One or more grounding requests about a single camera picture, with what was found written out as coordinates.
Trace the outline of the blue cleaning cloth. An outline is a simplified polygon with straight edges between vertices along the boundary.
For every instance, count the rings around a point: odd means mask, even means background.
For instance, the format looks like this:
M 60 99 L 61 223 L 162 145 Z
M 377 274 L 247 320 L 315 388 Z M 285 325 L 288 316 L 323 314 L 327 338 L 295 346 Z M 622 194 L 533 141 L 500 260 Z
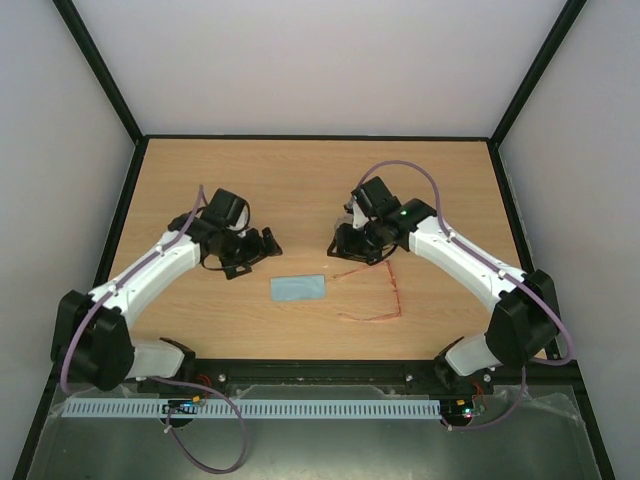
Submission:
M 322 299 L 326 281 L 322 274 L 281 276 L 270 279 L 271 300 L 291 302 Z

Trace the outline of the red thin frame sunglasses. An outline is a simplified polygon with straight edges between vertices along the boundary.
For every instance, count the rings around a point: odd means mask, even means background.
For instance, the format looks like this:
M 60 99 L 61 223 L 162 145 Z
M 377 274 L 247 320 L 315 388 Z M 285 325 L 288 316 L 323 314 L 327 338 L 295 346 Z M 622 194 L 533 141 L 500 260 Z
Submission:
M 333 275 L 328 299 L 336 305 L 337 315 L 348 321 L 384 322 L 402 315 L 396 275 L 388 260 Z

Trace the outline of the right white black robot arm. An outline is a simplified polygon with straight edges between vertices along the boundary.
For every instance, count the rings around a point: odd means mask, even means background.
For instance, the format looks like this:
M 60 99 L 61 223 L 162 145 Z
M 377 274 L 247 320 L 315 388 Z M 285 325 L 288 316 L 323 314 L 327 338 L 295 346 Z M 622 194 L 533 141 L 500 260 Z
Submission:
M 462 337 L 435 359 L 435 375 L 455 392 L 488 368 L 519 369 L 559 334 L 555 286 L 541 270 L 526 273 L 505 264 L 453 230 L 420 199 L 406 203 L 380 177 L 359 185 L 336 223 L 330 257 L 369 266 L 401 248 L 438 266 L 470 291 L 490 314 L 485 332 Z

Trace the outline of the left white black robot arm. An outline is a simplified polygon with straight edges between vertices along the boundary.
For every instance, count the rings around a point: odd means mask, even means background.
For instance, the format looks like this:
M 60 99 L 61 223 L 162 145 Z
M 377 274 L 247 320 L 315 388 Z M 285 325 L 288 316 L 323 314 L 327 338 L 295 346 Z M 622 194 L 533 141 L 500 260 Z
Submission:
M 212 198 L 198 192 L 190 211 L 174 218 L 160 239 L 111 280 L 87 293 L 69 291 L 59 302 L 51 358 L 60 365 L 65 393 L 77 380 L 109 391 L 129 379 L 189 382 L 195 353 L 169 338 L 135 340 L 141 313 L 189 270 L 218 259 L 228 280 L 282 253 L 270 228 L 251 227 L 242 197 L 219 188 Z

